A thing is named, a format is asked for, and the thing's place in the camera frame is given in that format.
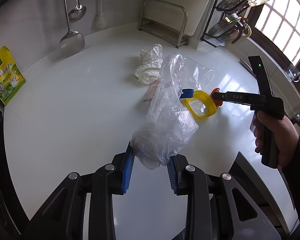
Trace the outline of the right hand on handle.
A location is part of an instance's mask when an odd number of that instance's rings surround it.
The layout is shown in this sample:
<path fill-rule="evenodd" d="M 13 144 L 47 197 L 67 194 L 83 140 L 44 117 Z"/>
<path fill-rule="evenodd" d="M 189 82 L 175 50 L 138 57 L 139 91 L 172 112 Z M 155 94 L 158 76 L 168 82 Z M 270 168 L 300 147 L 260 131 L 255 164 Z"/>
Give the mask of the right hand on handle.
<path fill-rule="evenodd" d="M 255 152 L 261 153 L 263 148 L 263 133 L 258 128 L 258 122 L 269 128 L 274 133 L 274 139 L 279 149 L 278 163 L 281 167 L 285 167 L 291 161 L 296 150 L 299 135 L 292 122 L 284 116 L 282 120 L 277 120 L 263 111 L 258 111 L 256 118 L 253 120 L 254 136 L 255 136 Z"/>

